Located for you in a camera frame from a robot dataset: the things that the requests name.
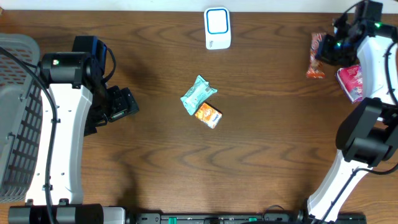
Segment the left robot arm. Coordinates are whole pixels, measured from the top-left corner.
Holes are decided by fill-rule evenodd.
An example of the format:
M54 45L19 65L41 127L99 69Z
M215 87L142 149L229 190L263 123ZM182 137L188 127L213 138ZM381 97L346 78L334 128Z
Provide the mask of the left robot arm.
M1 35L1 202L9 223L134 223L124 207L85 204L85 136L137 113L128 88L108 86L113 52L92 35L41 54L29 36Z

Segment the purple red tissue pack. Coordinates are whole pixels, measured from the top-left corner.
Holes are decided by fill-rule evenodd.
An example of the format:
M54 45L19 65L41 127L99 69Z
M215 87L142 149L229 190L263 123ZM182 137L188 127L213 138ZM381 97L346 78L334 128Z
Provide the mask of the purple red tissue pack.
M363 76L360 65L340 68L335 77L350 102L356 103L363 99Z

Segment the red orange snack bar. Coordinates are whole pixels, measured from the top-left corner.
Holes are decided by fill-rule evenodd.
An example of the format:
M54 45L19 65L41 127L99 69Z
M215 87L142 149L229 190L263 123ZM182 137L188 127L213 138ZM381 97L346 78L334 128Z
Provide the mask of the red orange snack bar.
M309 61L308 70L306 72L307 78L315 78L315 79L325 78L325 73L323 71L323 64L321 61L315 58L320 43L322 42L325 35L326 35L325 32L312 33L312 41L310 45L310 61Z

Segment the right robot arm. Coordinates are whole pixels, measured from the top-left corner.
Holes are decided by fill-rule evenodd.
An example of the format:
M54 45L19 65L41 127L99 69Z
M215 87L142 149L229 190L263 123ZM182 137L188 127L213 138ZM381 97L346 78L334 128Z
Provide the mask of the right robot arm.
M397 27L383 23L383 4L360 1L333 22L335 33L320 42L315 58L329 65L359 63L363 99L338 128L335 160L317 190L306 201L298 223L365 223L365 218L339 217L339 211L367 174L389 175L375 168L397 150Z

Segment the teal wet wipes pack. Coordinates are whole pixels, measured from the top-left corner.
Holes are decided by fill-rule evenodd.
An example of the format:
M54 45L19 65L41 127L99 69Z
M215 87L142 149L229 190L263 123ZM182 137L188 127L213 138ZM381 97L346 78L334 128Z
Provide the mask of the teal wet wipes pack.
M207 98L217 92L218 90L216 88L212 88L208 81L201 75L198 75L193 86L180 98L180 100L188 114L192 116Z

